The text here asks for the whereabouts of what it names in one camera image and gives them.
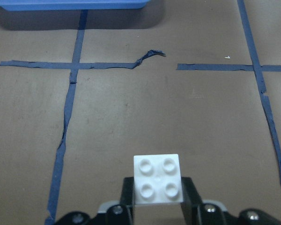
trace black plastic part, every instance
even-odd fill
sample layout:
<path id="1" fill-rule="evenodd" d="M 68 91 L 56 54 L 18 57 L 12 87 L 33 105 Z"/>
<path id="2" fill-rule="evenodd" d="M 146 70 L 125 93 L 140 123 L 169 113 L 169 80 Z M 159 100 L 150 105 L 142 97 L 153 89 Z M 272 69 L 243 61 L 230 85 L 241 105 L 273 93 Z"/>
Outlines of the black plastic part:
<path id="1" fill-rule="evenodd" d="M 122 211 L 116 213 L 114 209 L 120 208 Z M 110 207 L 106 212 L 106 225 L 132 225 L 132 217 L 130 210 L 125 205 L 114 205 Z"/>
<path id="2" fill-rule="evenodd" d="M 184 199 L 181 209 L 187 225 L 281 225 L 281 221 L 261 210 L 244 210 L 237 218 L 223 212 L 217 205 L 203 204 L 191 178 L 182 177 L 181 183 Z M 111 206 L 106 213 L 98 213 L 91 219 L 86 213 L 71 212 L 55 225 L 133 225 L 134 197 L 134 177 L 124 178 L 120 203 Z M 252 212 L 255 220 L 250 219 Z"/>
<path id="3" fill-rule="evenodd" d="M 120 204 L 125 205 L 130 210 L 130 215 L 133 221 L 134 202 L 134 177 L 125 177 L 122 186 Z"/>
<path id="4" fill-rule="evenodd" d="M 258 215 L 258 219 L 250 219 L 248 212 L 255 212 Z M 237 225 L 281 225 L 281 221 L 261 210 L 247 209 L 239 214 Z"/>
<path id="5" fill-rule="evenodd" d="M 181 177 L 183 202 L 181 209 L 187 225 L 195 225 L 197 220 L 198 206 L 202 204 L 202 199 L 189 177 Z"/>
<path id="6" fill-rule="evenodd" d="M 208 211 L 205 206 L 211 204 L 201 204 L 198 207 L 198 225 L 226 225 L 226 218 L 220 207 L 212 205 L 214 211 Z"/>
<path id="7" fill-rule="evenodd" d="M 55 225 L 89 225 L 91 219 L 84 212 L 70 212 L 58 220 Z"/>

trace blue plastic container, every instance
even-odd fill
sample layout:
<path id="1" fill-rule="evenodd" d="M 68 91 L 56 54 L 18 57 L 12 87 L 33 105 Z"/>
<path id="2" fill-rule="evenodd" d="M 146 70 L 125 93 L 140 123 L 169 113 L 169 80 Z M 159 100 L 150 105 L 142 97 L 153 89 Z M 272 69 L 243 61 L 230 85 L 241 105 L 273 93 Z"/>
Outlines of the blue plastic container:
<path id="1" fill-rule="evenodd" d="M 133 9 L 142 8 L 150 0 L 0 0 L 9 11 L 73 10 L 73 9 Z"/>

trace tape line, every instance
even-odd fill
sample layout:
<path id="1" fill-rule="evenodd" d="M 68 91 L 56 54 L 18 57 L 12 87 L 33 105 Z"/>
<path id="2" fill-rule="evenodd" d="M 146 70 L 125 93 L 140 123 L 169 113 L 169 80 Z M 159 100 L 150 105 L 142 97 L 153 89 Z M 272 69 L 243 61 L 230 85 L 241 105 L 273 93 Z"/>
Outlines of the tape line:
<path id="1" fill-rule="evenodd" d="M 261 66 L 263 72 L 281 72 L 281 66 L 264 65 Z"/>
<path id="2" fill-rule="evenodd" d="M 25 68 L 42 68 L 42 69 L 111 69 L 111 68 L 126 68 L 134 69 L 139 66 L 144 59 L 154 55 L 165 56 L 162 51 L 150 50 L 144 56 L 135 62 L 96 62 L 96 63 L 79 63 L 79 62 L 28 62 L 28 61 L 2 61 L 0 66 L 10 67 L 25 67 Z"/>
<path id="3" fill-rule="evenodd" d="M 82 43 L 84 37 L 84 29 L 85 29 L 87 16 L 88 16 L 88 11 L 82 10 L 79 20 L 79 28 L 77 31 L 74 53 L 73 53 L 73 59 L 72 59 L 73 63 L 80 61 Z M 49 200 L 47 206 L 49 217 L 45 220 L 45 225 L 53 225 L 55 222 L 58 198 L 59 198 L 59 190 L 61 184 L 61 176 L 62 176 L 63 164 L 64 164 L 64 155 L 66 152 L 67 128 L 72 116 L 77 75 L 78 75 L 78 69 L 72 69 L 69 77 L 70 84 L 69 84 L 65 107 L 64 107 L 64 130 L 63 130 L 63 135 L 61 138 L 60 145 L 56 150 L 54 169 L 52 173 L 50 194 L 49 194 Z"/>
<path id="4" fill-rule="evenodd" d="M 254 44 L 254 39 L 253 39 L 252 31 L 250 28 L 248 15 L 247 15 L 247 12 L 245 9 L 244 0 L 237 0 L 237 3 L 238 3 L 242 23 L 243 23 L 244 33 L 245 33 L 245 37 L 247 40 L 247 45 L 249 48 L 251 60 L 253 62 L 253 68 L 254 68 L 257 86 L 258 86 L 258 90 L 259 90 L 260 100 L 262 103 L 264 113 L 266 115 L 266 120 L 267 120 L 267 123 L 269 126 L 269 130 L 270 130 L 270 133 L 272 136 L 272 141 L 274 144 L 274 148 L 275 148 L 275 152 L 276 152 L 276 156 L 277 156 L 277 160 L 278 160 L 280 184 L 281 184 L 281 148 L 280 148 L 280 144 L 279 144 L 279 140 L 278 140 L 277 131 L 275 128 L 275 122 L 274 122 L 274 118 L 273 118 L 270 101 L 269 101 L 268 96 L 264 95 L 264 93 L 266 92 L 266 84 L 264 82 L 264 78 L 262 75 L 262 70 L 261 70 L 261 66 L 259 63 L 257 50 L 256 50 L 256 47 Z"/>
<path id="5" fill-rule="evenodd" d="M 177 70 L 254 71 L 252 65 L 236 64 L 178 64 Z"/>

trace metal screw head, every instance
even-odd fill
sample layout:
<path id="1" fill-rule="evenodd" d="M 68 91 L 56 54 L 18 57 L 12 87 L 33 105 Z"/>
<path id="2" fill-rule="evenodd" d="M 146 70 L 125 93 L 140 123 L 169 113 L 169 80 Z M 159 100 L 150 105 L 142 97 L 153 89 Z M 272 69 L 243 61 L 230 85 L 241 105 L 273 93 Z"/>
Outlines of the metal screw head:
<path id="1" fill-rule="evenodd" d="M 83 216 L 82 216 L 80 213 L 75 214 L 75 215 L 73 216 L 73 218 L 72 218 L 72 222 L 73 222 L 74 224 L 79 224 L 79 223 L 81 223 L 83 220 L 84 220 L 84 218 L 83 218 Z"/>
<path id="2" fill-rule="evenodd" d="M 122 208 L 122 206 L 117 205 L 117 206 L 114 206 L 112 208 L 112 211 L 113 211 L 114 214 L 118 215 L 118 214 L 121 214 L 123 212 L 123 208 Z"/>
<path id="3" fill-rule="evenodd" d="M 215 212 L 216 210 L 215 206 L 212 204 L 206 204 L 204 208 L 207 212 Z"/>
<path id="4" fill-rule="evenodd" d="M 248 211 L 247 216 L 250 220 L 259 220 L 258 214 L 254 211 Z"/>

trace lego stud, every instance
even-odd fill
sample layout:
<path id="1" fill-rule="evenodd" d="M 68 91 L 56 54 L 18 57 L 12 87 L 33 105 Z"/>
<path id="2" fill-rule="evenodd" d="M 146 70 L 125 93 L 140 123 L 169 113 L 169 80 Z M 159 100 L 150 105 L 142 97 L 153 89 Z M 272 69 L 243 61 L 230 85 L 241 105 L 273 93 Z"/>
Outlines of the lego stud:
<path id="1" fill-rule="evenodd" d="M 146 200 L 151 200 L 154 197 L 154 189 L 152 185 L 144 184 L 140 189 L 140 195 Z"/>
<path id="2" fill-rule="evenodd" d="M 140 161 L 139 168 L 144 175 L 150 175 L 153 172 L 153 166 L 150 160 L 146 158 Z"/>
<path id="3" fill-rule="evenodd" d="M 174 183 L 168 183 L 165 186 L 165 194 L 168 198 L 174 199 L 178 196 L 179 189 Z"/>
<path id="4" fill-rule="evenodd" d="M 163 170 L 166 173 L 169 173 L 169 174 L 175 173 L 175 171 L 176 171 L 176 164 L 175 164 L 174 160 L 171 159 L 171 158 L 166 158 L 163 161 Z"/>

